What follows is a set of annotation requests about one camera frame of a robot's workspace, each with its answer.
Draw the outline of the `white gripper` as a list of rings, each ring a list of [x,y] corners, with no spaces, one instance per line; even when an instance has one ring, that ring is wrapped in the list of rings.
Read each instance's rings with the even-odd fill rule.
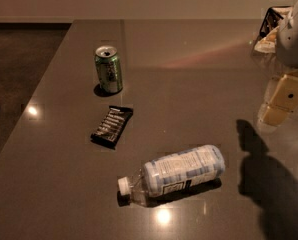
[[[276,52],[282,64],[298,69],[298,14],[288,15],[279,27],[256,42],[254,50],[266,54]],[[297,108],[298,71],[291,71],[272,77],[268,82],[258,120],[270,127],[277,127]]]

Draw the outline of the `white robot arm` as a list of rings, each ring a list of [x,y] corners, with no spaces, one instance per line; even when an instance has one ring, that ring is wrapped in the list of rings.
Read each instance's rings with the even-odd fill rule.
[[[267,10],[253,54],[269,76],[258,123],[274,128],[298,109],[298,1]]]

